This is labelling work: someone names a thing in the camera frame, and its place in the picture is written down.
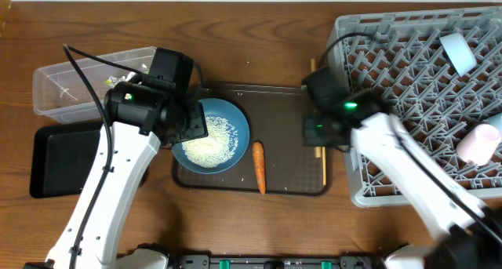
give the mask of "green indicator light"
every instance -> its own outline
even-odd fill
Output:
[[[358,106],[358,104],[350,102],[350,103],[345,103],[344,106],[347,109],[354,109],[354,108],[356,108]]]

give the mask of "orange carrot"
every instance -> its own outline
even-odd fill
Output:
[[[261,142],[255,142],[253,144],[253,160],[256,180],[258,181],[258,189],[261,194],[265,194],[267,190],[267,185],[265,183],[265,156],[264,145]]]

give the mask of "wooden surface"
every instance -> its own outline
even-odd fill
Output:
[[[7,17],[7,13],[9,13],[10,4],[10,0],[0,0],[0,38],[2,36],[3,29],[5,28],[5,19]]]
[[[475,5],[14,2],[0,38],[0,267],[44,260],[78,199],[28,194],[34,134],[54,124],[33,112],[32,75],[66,61],[64,43],[96,55],[161,46],[197,60],[211,82],[299,85],[340,15],[468,6]],[[170,152],[160,151],[119,252],[160,242],[213,254],[331,256],[431,244],[409,206],[355,207],[342,155],[333,153],[333,187],[302,198],[182,189],[171,178]]]

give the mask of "rice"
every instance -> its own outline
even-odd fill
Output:
[[[208,136],[183,142],[188,160],[204,168],[214,168],[234,156],[238,146],[237,130],[221,117],[206,116]]]

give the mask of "gray dish rack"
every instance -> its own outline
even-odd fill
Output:
[[[329,42],[336,81],[371,89],[392,104],[404,126],[460,185],[479,198],[502,197],[502,145],[489,164],[468,165],[455,151],[477,123],[502,112],[502,7],[341,16]],[[461,33],[478,65],[459,77],[439,37]],[[344,155],[351,199],[360,207],[402,205],[406,198],[368,158]]]

